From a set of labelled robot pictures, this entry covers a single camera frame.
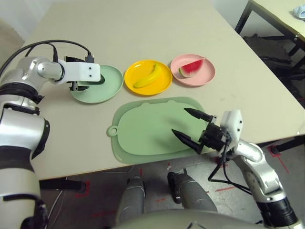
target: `silicone mat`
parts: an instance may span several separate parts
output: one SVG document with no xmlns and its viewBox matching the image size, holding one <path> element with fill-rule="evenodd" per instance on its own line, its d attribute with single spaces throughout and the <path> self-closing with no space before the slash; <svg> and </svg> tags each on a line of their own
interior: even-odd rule
<svg viewBox="0 0 305 229">
<path fill-rule="evenodd" d="M 107 130 L 116 159 L 125 164 L 141 164 L 196 155 L 171 131 L 172 128 L 182 131 L 196 141 L 206 128 L 206 122 L 189 115 L 183 110 L 185 107 L 203 111 L 196 100 L 188 97 L 144 100 L 121 106 Z"/>
</svg>

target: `metal table frame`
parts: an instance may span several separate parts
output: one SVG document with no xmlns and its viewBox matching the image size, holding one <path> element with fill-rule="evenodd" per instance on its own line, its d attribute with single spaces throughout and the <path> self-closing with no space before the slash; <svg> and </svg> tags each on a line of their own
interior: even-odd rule
<svg viewBox="0 0 305 229">
<path fill-rule="evenodd" d="M 295 43 L 295 47 L 289 52 L 289 55 L 295 54 L 298 49 L 302 49 L 305 51 L 305 38 L 296 30 L 292 28 L 288 28 L 287 25 L 281 23 L 280 20 L 277 20 L 277 17 L 274 16 L 271 12 L 269 12 L 264 7 L 260 6 L 256 2 L 249 0 L 238 23 L 235 28 L 235 31 L 240 34 L 242 31 L 245 23 L 247 22 L 251 12 L 254 11 L 259 16 L 261 16 L 263 19 L 265 19 L 268 23 L 273 25 L 277 30 L 279 30 L 286 39 L 291 40 L 293 43 Z M 302 58 L 292 69 L 292 71 L 295 71 L 296 69 L 300 68 L 304 64 L 305 59 Z"/>
</svg>

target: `table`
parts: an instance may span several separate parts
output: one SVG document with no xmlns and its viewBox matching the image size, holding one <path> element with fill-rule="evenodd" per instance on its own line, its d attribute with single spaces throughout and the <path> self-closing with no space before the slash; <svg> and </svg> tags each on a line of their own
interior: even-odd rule
<svg viewBox="0 0 305 229">
<path fill-rule="evenodd" d="M 298 49 L 305 51 L 305 22 L 292 14 L 295 7 L 304 4 L 305 0 L 249 0 L 235 31 L 240 34 L 250 13 L 254 11 L 295 43 L 295 47 L 289 52 L 290 56 Z M 304 61 L 305 59 L 302 58 L 292 68 L 292 72 L 299 69 Z"/>
<path fill-rule="evenodd" d="M 48 39 L 79 42 L 92 51 L 97 63 L 122 72 L 141 59 L 169 64 L 179 54 L 203 55 L 216 67 L 213 81 L 192 88 L 174 80 L 168 90 L 149 98 L 192 97 L 207 113 L 219 116 L 239 108 L 242 138 L 255 143 L 305 133 L 301 105 L 209 0 L 54 3 L 26 44 Z M 60 57 L 85 54 L 72 45 L 57 46 Z M 51 49 L 41 46 L 33 55 L 51 58 Z M 32 161 L 39 179 L 125 166 L 113 156 L 106 129 L 120 106 L 148 98 L 124 86 L 109 101 L 83 104 L 74 100 L 68 87 L 46 83 L 41 91 L 45 96 L 41 115 L 49 120 L 51 132 L 44 152 Z"/>
</svg>

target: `floor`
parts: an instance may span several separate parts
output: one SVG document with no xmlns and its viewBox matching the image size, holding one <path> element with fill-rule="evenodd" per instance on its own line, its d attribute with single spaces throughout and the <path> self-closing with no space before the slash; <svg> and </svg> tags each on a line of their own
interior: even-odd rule
<svg viewBox="0 0 305 229">
<path fill-rule="evenodd" d="M 278 173 L 297 216 L 305 221 L 304 145 L 284 151 L 278 157 L 272 157 L 267 147 L 263 150 L 268 163 Z M 87 182 L 87 190 L 83 193 L 64 191 L 52 212 L 48 228 L 113 227 L 116 209 L 127 186 L 127 179 L 135 175 L 141 175 L 146 185 L 145 212 L 182 208 L 173 202 L 166 176 L 169 171 L 178 172 L 183 168 L 187 168 L 188 174 L 208 192 L 220 213 L 252 223 L 261 220 L 260 212 L 251 196 L 231 185 L 211 183 L 207 180 L 216 165 L 215 156 L 211 153 L 69 177 L 71 180 Z M 245 184 L 233 161 L 228 162 L 227 173 L 234 182 Z M 216 174 L 216 178 L 224 178 L 223 173 Z M 42 190 L 42 199 L 48 209 L 51 209 L 58 193 L 57 190 Z"/>
</svg>

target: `table leg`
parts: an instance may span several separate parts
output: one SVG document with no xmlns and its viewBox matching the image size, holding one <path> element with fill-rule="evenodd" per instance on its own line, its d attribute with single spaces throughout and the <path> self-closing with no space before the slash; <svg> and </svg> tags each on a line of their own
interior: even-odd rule
<svg viewBox="0 0 305 229">
<path fill-rule="evenodd" d="M 293 56 L 300 48 L 296 45 L 292 50 L 288 53 L 289 56 Z"/>
<path fill-rule="evenodd" d="M 288 150 L 288 149 L 291 149 L 293 147 L 300 146 L 300 145 L 304 144 L 304 140 L 305 140 L 304 135 L 303 136 L 297 136 L 289 142 L 286 142 L 286 143 L 283 143 L 283 144 L 280 144 L 280 145 L 277 145 L 277 146 L 271 146 L 270 149 L 271 149 L 271 152 L 273 154 L 279 154 L 280 152 L 283 152 L 285 150 Z"/>
<path fill-rule="evenodd" d="M 248 17 L 250 16 L 250 13 L 252 11 L 252 3 L 250 1 L 248 1 L 238 23 L 237 26 L 235 27 L 235 31 L 240 34 L 240 32 L 242 31 L 246 21 L 248 20 Z"/>
<path fill-rule="evenodd" d="M 295 66 L 292 67 L 291 72 L 295 72 L 296 70 L 298 70 L 300 67 L 302 67 L 302 65 L 305 64 L 305 57 L 303 57 L 298 63 L 295 64 Z"/>
<path fill-rule="evenodd" d="M 86 183 L 65 178 L 41 180 L 39 185 L 41 189 L 68 189 L 77 192 L 83 192 L 86 189 Z"/>
</svg>

